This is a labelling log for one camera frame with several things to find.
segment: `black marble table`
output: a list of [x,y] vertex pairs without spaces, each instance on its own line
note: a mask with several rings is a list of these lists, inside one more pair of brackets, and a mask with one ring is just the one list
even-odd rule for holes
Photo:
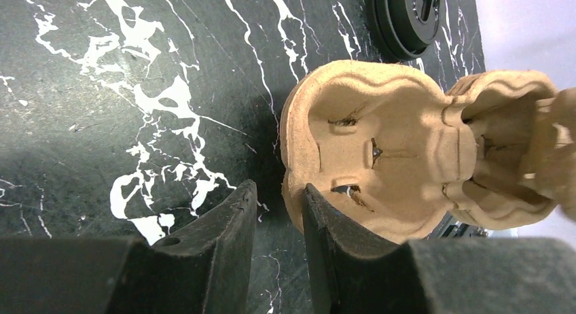
[[[0,234],[153,243],[253,179],[249,313],[310,313],[278,121],[318,66],[382,60],[366,3],[0,0]],[[407,64],[444,89],[484,71],[475,1],[446,3],[439,39]]]

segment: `brown cup carrier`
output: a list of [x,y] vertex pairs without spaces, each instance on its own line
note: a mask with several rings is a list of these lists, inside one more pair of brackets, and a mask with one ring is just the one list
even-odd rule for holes
[[[447,211],[489,229],[538,222],[554,199],[576,200],[566,187],[576,172],[571,140],[562,153],[570,165],[558,166],[549,159],[558,154],[551,134],[558,123],[539,119],[556,113],[545,112],[557,94],[536,71],[471,75],[444,94],[403,65],[339,60],[319,67],[282,112],[288,213],[303,231],[302,192],[312,183],[344,215],[395,243],[427,236]],[[576,109],[576,92],[563,100]],[[571,113],[557,112],[576,128]],[[542,182],[556,171],[564,187]]]

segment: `black plastic lid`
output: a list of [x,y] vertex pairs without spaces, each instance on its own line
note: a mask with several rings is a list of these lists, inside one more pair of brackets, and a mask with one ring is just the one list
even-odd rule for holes
[[373,0],[374,33],[390,61],[418,58],[434,42],[445,7],[442,0]]

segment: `white wall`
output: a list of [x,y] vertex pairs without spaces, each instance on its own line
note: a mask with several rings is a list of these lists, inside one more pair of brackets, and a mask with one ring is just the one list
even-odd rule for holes
[[[576,86],[576,0],[476,3],[487,70],[535,69],[560,89]],[[558,210],[518,236],[556,237],[576,248],[576,224]]]

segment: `blurry brown object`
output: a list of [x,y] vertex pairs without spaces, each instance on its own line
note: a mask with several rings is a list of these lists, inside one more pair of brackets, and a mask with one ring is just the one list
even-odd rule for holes
[[322,66],[282,112],[290,217],[302,230],[302,191],[312,183],[396,243],[427,236],[446,211],[505,229],[542,220],[560,201],[575,218],[576,90],[557,94],[536,71],[471,75],[444,94],[403,65]]

